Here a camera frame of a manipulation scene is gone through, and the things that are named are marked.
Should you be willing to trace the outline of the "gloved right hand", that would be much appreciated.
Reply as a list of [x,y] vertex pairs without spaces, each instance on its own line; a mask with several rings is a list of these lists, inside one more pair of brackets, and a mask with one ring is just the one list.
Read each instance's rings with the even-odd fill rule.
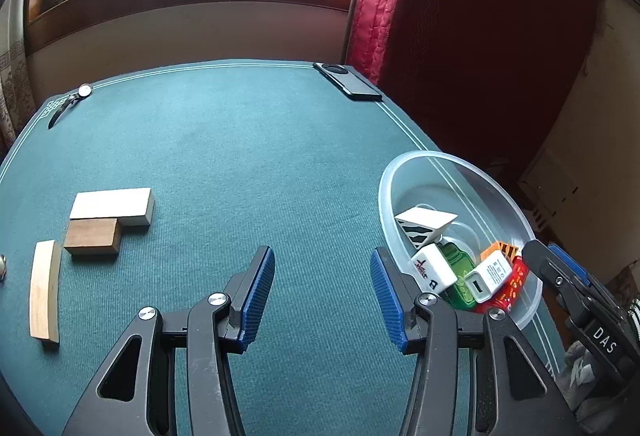
[[564,362],[555,383],[585,435],[639,434],[639,372],[626,385],[612,381],[579,341]]

